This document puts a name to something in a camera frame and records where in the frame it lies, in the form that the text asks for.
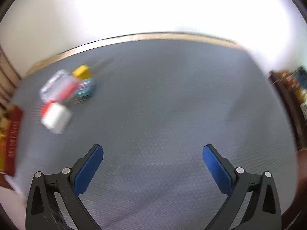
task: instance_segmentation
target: clear plastic box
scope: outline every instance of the clear plastic box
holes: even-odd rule
[[[75,90],[78,89],[78,85],[79,79],[70,75],[64,69],[58,70],[40,89],[40,99],[44,103],[49,101],[62,103],[73,97]]]

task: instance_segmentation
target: blue gripper pad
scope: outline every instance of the blue gripper pad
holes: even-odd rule
[[[221,193],[230,196],[233,191],[232,179],[208,146],[203,149],[203,160]]]
[[[98,145],[75,177],[73,191],[76,196],[79,196],[86,191],[99,165],[101,164],[102,159],[103,148]]]

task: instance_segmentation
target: yellow box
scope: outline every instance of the yellow box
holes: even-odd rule
[[[92,77],[89,67],[87,65],[79,66],[77,69],[75,69],[72,72],[72,75],[83,80],[83,79],[89,79]]]
[[[7,136],[0,133],[0,172],[5,171],[6,141]]]
[[[8,130],[10,128],[11,120],[7,119],[6,117],[0,118],[0,129],[1,130]]]

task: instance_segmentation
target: red object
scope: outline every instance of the red object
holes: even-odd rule
[[[16,146],[22,115],[23,111],[17,106],[14,106],[14,109],[9,112],[9,120],[11,120],[11,123],[7,133],[7,150],[4,172],[10,176],[15,174]]]
[[[41,117],[43,117],[43,116],[45,115],[45,113],[46,113],[47,110],[49,109],[50,105],[51,105],[52,103],[54,103],[54,102],[55,102],[54,100],[51,100],[51,101],[49,101],[47,104],[45,104],[45,105],[43,106],[43,108],[40,110],[40,116],[41,116]]]
[[[62,102],[68,99],[79,87],[79,82],[71,83],[68,87],[66,87],[62,93],[58,97],[58,101]]]

